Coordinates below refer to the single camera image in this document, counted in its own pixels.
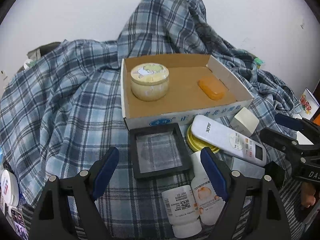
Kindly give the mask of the person right hand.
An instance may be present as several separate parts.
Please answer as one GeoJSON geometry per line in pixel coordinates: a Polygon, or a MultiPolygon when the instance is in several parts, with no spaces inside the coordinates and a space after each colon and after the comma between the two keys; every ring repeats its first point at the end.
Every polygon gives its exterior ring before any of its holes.
{"type": "Polygon", "coordinates": [[[313,206],[316,202],[315,193],[316,190],[311,183],[303,182],[300,194],[301,205],[306,208],[313,206]]]}

